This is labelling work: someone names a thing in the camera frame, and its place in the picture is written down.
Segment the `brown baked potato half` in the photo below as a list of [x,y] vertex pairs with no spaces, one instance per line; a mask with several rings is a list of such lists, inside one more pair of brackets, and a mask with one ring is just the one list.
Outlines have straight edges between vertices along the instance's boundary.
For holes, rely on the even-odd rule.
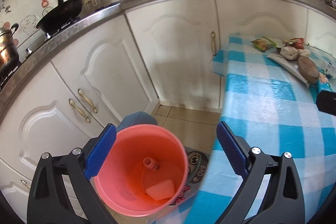
[[301,75],[310,83],[315,84],[319,79],[319,71],[315,63],[306,56],[299,57],[297,62]]

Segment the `green cookie packet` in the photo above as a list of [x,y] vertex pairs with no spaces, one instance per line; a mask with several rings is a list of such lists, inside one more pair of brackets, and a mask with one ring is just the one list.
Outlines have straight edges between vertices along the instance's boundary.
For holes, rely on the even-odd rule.
[[270,48],[274,48],[276,46],[276,43],[267,37],[261,37],[258,39],[253,40],[252,45],[259,51],[265,52],[266,50]]

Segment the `blue checkered tablecloth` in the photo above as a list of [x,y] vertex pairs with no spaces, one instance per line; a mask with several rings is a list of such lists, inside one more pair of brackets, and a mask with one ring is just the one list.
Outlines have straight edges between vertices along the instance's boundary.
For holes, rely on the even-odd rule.
[[[318,90],[307,87],[257,50],[253,35],[234,34],[214,58],[226,78],[221,120],[251,147],[269,155],[290,152],[301,180],[310,220],[335,183],[335,116],[318,110]],[[214,223],[237,192],[236,175],[218,142],[194,197],[157,223]]]

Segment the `red snack packet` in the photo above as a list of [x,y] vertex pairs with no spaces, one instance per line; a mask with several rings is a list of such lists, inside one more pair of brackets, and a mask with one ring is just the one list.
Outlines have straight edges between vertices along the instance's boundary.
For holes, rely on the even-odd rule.
[[292,38],[286,41],[286,46],[294,47],[297,50],[303,50],[304,45],[305,43],[303,38]]

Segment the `cartoon floor mat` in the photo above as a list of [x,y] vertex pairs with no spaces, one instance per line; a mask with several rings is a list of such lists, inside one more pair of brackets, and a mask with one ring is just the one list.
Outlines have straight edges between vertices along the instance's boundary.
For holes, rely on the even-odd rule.
[[209,163],[210,155],[208,153],[190,147],[185,147],[185,150],[189,165],[186,184],[169,207],[179,206],[197,194]]

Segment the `pink plastic bucket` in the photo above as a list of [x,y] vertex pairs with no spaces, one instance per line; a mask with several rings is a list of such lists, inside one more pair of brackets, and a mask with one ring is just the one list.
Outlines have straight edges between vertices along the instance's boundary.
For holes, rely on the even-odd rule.
[[[160,126],[138,124],[117,133],[94,184],[99,197],[115,212],[145,217],[179,196],[188,171],[186,150],[173,133]],[[146,189],[165,180],[174,183],[174,193],[156,201]]]

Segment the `blue jeans knee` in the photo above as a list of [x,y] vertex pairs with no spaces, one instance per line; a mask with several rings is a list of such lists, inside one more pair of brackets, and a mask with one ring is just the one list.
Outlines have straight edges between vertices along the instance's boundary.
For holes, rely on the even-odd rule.
[[138,111],[133,114],[129,114],[123,118],[123,120],[120,122],[120,124],[116,127],[117,132],[139,124],[152,124],[157,125],[157,120],[151,116],[150,114],[147,114],[143,111]]

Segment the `steel countertop edge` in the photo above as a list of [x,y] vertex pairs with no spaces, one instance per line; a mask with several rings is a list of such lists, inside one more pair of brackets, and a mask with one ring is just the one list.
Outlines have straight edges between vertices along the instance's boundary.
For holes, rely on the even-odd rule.
[[[101,24],[125,14],[128,10],[140,6],[147,6],[152,2],[165,0],[122,0],[120,3],[108,6],[94,14],[87,16],[79,22],[68,27],[60,34],[47,40],[41,47],[30,54],[29,58],[14,72],[5,86],[1,89],[1,118],[4,118],[17,96],[27,85],[28,81],[41,70],[47,62],[65,47],[73,43],[92,29]],[[282,0],[302,5],[316,11],[328,18],[335,19],[335,9],[320,0]]]

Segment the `copper cooking pot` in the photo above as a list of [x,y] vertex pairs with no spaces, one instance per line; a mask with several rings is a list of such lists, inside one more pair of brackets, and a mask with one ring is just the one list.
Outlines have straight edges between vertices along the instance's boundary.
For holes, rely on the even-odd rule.
[[8,76],[19,63],[19,54],[13,39],[13,34],[18,28],[19,24],[17,23],[14,23],[9,29],[1,27],[1,77]]

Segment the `black wok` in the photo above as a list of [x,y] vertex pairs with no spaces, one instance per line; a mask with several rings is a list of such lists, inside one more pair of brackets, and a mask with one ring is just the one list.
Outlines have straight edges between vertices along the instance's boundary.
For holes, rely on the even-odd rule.
[[52,35],[66,23],[76,19],[82,7],[83,0],[58,0],[58,5],[39,20],[36,28]]

